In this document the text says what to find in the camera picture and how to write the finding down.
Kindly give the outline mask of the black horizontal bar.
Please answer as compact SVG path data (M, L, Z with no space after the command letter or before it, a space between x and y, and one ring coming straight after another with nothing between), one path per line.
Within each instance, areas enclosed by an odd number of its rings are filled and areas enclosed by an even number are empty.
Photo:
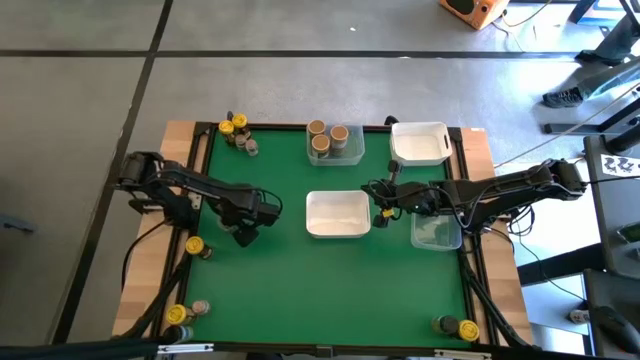
M0 360L130 360L153 356L164 339L118 338L39 346L0 346Z

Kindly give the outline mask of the dark grey desk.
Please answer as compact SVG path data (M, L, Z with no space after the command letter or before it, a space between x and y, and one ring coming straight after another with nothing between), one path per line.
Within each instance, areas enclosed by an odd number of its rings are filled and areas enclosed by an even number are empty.
M626 318L640 333L640 280L595 270L584 273L586 300L589 309L608 306ZM593 352L598 357L619 360L640 360L640 353L624 351L596 324L590 325Z
M603 136L583 139L605 268L620 276L640 279L640 240L626 241L620 235L624 227L640 225L640 177L605 175L600 158L601 154L640 158L640 145L618 155L608 151L606 141Z

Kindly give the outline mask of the black stand foot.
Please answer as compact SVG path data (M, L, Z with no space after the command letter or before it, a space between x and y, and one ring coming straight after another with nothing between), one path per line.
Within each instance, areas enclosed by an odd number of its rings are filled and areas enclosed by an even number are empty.
M640 125L640 98L634 100L624 108L610 116L599 124L544 124L542 131L544 134L559 135L567 132L580 136L590 135L620 135L627 130Z

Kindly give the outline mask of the silver metal bracket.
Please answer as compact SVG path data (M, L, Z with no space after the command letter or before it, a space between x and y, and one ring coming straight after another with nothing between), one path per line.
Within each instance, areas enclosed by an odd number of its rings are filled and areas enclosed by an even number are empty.
M434 357L448 360L492 360L490 353L451 349L435 349Z
M206 353L213 352L213 343L193 343L193 344L172 344L172 345L160 345L157 348L158 355L173 355L173 354L185 354L185 353Z

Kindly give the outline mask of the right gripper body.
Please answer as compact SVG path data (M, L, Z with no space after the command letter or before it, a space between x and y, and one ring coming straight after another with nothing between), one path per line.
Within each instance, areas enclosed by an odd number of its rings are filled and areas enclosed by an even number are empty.
M403 166L396 160L390 160L387 179L371 179L360 189L371 197L379 208L372 224L376 228L386 228L391 220L399 220L404 212L432 216L435 213L436 188L420 182L398 184L398 176Z

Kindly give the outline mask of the white plastic bin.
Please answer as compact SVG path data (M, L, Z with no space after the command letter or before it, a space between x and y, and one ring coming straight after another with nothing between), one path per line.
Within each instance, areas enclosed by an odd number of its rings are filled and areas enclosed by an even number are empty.
M372 226L369 197L361 190L311 191L305 225L314 238L360 238Z

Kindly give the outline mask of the orange speaker box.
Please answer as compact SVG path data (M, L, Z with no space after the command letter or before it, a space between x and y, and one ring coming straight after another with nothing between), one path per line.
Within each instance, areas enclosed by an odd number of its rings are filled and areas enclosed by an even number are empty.
M471 26L482 30L501 17L510 0L438 0L439 4Z

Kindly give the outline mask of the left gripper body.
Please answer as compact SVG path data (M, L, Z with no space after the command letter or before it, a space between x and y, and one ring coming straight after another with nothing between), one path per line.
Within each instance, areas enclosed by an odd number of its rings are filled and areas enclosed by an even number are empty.
M231 191L217 201L219 223L236 225L232 233L236 243L246 248L259 236L259 227L271 227L282 213L279 196L264 189Z

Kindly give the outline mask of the black computer mouse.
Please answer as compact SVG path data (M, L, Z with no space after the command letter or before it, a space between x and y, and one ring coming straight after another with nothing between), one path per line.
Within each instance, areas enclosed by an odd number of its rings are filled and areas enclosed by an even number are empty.
M640 331L623 315L609 306L599 306L591 311L596 326L621 350L640 354Z

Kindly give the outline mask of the white paper with black marks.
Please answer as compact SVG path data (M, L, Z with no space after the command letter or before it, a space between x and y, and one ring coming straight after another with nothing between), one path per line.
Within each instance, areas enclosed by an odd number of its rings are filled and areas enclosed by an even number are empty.
M640 177L640 158L601 154L601 170L605 175Z

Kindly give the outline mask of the clear plastic bin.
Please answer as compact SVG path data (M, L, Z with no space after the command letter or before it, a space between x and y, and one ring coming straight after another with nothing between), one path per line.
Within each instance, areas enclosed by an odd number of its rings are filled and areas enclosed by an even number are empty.
M426 217L413 214L410 240L418 249L453 251L462 245L462 230L450 215Z
M306 131L306 154L313 166L355 166L365 153L364 128L362 125L345 125L348 130L346 145L341 150L329 148L320 155L312 146L313 135Z

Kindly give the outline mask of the person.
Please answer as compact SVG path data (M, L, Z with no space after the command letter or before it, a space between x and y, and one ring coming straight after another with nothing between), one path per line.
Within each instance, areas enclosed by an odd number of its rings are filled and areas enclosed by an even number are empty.
M604 64L607 69L582 79L573 87L545 93L542 103L550 108L577 107L591 97L640 80L640 56L624 61L639 40L640 22L623 17L595 50L583 50L576 56L582 62Z

